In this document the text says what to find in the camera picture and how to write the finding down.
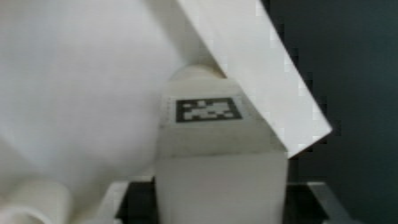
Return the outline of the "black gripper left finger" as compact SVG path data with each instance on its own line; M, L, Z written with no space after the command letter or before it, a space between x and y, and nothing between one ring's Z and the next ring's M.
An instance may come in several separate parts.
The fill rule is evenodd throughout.
M156 224L156 196L151 181L116 182L87 224Z

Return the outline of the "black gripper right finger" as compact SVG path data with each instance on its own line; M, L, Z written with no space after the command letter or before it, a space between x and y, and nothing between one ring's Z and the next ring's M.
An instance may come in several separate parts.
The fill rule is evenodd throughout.
M323 182L288 184L286 224L359 224Z

